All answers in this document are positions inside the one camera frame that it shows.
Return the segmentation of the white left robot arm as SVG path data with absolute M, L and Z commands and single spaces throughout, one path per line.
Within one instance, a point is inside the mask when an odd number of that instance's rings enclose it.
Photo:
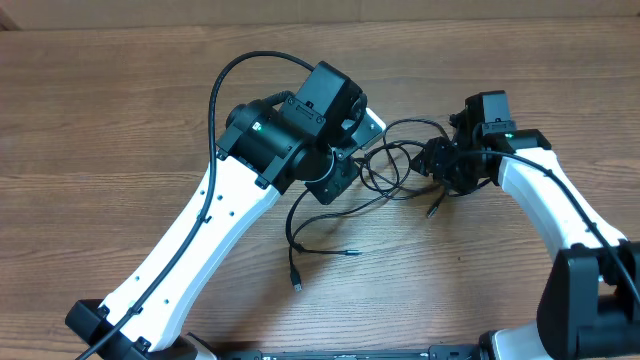
M 296 92 L 236 106 L 209 137 L 196 193 L 140 266 L 102 300 L 80 300 L 66 325 L 104 359 L 202 359 L 181 336 L 199 294 L 243 234 L 294 182 L 329 204 L 355 180 L 353 155 L 385 129 L 363 90 L 327 63 Z

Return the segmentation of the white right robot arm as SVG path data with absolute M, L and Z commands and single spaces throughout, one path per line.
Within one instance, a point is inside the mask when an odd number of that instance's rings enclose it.
M 488 183 L 521 207 L 552 270 L 536 317 L 489 331 L 474 359 L 591 359 L 639 352 L 639 246 L 601 217 L 564 173 L 537 129 L 517 128 L 505 91 L 480 92 L 451 115 L 452 138 L 429 140 L 411 160 L 447 195 Z

